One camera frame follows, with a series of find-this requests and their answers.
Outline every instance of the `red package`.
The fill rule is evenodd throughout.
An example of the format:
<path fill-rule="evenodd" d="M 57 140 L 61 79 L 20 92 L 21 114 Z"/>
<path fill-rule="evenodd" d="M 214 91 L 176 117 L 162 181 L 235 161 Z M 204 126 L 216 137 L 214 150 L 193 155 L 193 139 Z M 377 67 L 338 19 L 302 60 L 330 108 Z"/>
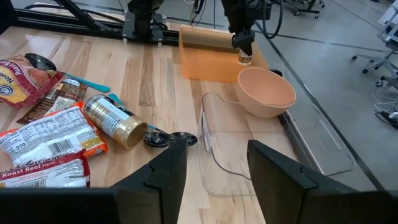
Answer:
<path fill-rule="evenodd" d="M 84 150 L 0 172 L 0 188 L 89 187 L 90 169 Z"/>
<path fill-rule="evenodd" d="M 19 109 L 50 91 L 62 74 L 34 68 L 22 55 L 0 60 L 0 101 Z"/>

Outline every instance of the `ramen package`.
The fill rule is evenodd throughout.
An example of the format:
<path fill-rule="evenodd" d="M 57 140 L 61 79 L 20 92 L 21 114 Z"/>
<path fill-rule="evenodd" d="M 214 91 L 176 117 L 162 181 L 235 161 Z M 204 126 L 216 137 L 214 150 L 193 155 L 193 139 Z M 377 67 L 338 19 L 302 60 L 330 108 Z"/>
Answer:
<path fill-rule="evenodd" d="M 74 79 L 65 78 L 17 122 L 29 124 L 50 113 L 67 109 L 81 101 L 86 90 L 86 85 Z"/>
<path fill-rule="evenodd" d="M 64 154 L 0 172 L 0 189 L 89 187 L 90 168 L 83 153 Z"/>
<path fill-rule="evenodd" d="M 62 78 L 52 70 L 34 68 L 22 55 L 0 60 L 0 101 L 19 109 L 36 102 Z"/>
<path fill-rule="evenodd" d="M 41 161 L 86 149 L 89 157 L 107 151 L 104 140 L 81 112 L 82 102 L 33 121 L 19 129 L 0 133 L 0 147 L 14 166 Z"/>

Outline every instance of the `chair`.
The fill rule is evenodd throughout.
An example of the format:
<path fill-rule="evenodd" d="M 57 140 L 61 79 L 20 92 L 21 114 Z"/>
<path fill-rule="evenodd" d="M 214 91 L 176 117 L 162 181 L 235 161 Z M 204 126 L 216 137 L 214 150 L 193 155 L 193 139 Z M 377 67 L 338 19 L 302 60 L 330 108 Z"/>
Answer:
<path fill-rule="evenodd" d="M 392 51 L 386 55 L 385 57 L 375 57 L 368 56 L 362 54 L 356 54 L 352 57 L 352 61 L 355 61 L 358 57 L 369 59 L 372 64 L 362 70 L 363 74 L 366 74 L 369 69 L 374 68 L 375 70 L 379 69 L 381 66 L 384 66 L 385 69 L 391 74 L 391 77 L 398 76 L 398 67 L 389 61 L 389 57 L 395 52 L 398 51 L 398 26 L 392 23 L 392 20 L 398 15 L 398 8 L 391 5 L 392 8 L 395 9 L 395 14 L 390 18 L 388 22 L 384 25 L 383 29 L 377 34 L 377 36 L 386 42 L 386 47 L 391 49 Z M 390 81 L 392 78 L 381 77 L 380 80 L 376 82 L 376 86 L 383 86 L 383 80 Z"/>

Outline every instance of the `peach bowl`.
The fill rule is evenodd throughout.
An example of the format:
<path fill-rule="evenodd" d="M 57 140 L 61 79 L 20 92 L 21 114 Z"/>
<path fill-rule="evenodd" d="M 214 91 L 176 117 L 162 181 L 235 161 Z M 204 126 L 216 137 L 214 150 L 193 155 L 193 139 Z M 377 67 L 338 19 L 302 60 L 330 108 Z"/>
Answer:
<path fill-rule="evenodd" d="M 251 114 L 271 118 L 295 103 L 296 92 L 284 78 L 263 68 L 245 68 L 235 85 L 236 96 Z"/>

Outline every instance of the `spoon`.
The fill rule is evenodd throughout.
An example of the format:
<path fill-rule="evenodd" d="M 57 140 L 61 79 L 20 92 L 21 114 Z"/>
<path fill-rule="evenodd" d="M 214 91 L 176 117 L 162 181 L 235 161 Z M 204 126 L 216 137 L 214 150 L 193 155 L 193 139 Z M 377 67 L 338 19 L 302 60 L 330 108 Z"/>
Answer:
<path fill-rule="evenodd" d="M 123 105 L 122 101 L 116 96 L 114 93 L 108 95 L 113 101 Z M 186 132 L 175 132 L 175 133 L 166 133 L 165 131 L 148 124 L 148 128 L 151 128 L 157 132 L 149 132 L 145 133 L 144 143 L 148 146 L 152 147 L 167 147 L 176 143 L 180 139 L 186 139 L 188 146 L 192 146 L 198 142 L 198 138 L 193 134 Z"/>
<path fill-rule="evenodd" d="M 40 56 L 38 54 L 33 54 L 33 53 L 27 53 L 25 54 L 25 58 L 33 65 L 33 67 L 41 69 L 41 70 L 54 70 L 57 71 L 57 67 L 54 65 L 54 63 L 52 63 L 49 59 Z M 97 83 L 93 83 L 87 80 L 84 80 L 82 78 L 76 77 L 74 75 L 71 75 L 69 73 L 65 73 L 65 72 L 61 72 L 62 74 L 73 78 L 75 80 L 78 80 L 81 83 L 84 83 L 87 86 L 92 87 L 95 90 L 101 91 L 103 93 L 107 93 L 109 91 L 111 91 L 111 88 L 109 86 L 104 86 L 104 85 L 100 85 Z"/>

